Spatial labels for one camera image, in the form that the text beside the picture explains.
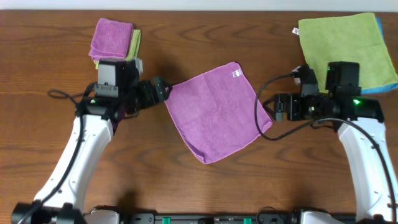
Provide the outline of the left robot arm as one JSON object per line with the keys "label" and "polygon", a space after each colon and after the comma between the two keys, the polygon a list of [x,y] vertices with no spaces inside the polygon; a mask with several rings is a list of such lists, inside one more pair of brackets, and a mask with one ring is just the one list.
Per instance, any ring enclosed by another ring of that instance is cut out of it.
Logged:
{"label": "left robot arm", "polygon": [[52,98],[69,99],[75,105],[70,138],[50,178],[32,203],[18,203],[12,223],[88,223],[84,213],[88,185],[118,124],[139,116],[140,110],[165,102],[172,85],[160,77],[141,80],[142,61],[106,58],[98,62],[98,79],[76,101],[60,90]]}

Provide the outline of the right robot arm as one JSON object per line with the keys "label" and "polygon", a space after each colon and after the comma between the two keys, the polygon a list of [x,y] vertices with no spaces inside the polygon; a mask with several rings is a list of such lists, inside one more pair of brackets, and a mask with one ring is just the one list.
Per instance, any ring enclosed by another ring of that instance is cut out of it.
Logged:
{"label": "right robot arm", "polygon": [[330,62],[327,93],[308,66],[289,75],[300,85],[298,93],[280,93],[263,102],[274,121],[302,121],[276,137],[281,140],[307,126],[331,128],[338,134],[348,158],[356,196],[355,223],[397,223],[397,177],[386,144],[385,119],[375,98],[361,95],[359,64]]}

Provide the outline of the purple microfiber cloth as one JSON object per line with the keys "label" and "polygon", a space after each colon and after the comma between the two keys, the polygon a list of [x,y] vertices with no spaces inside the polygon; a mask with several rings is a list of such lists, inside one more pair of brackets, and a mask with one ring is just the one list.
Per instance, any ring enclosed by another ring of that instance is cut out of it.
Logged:
{"label": "purple microfiber cloth", "polygon": [[184,143],[203,164],[238,152],[272,126],[236,62],[174,85],[165,104]]}

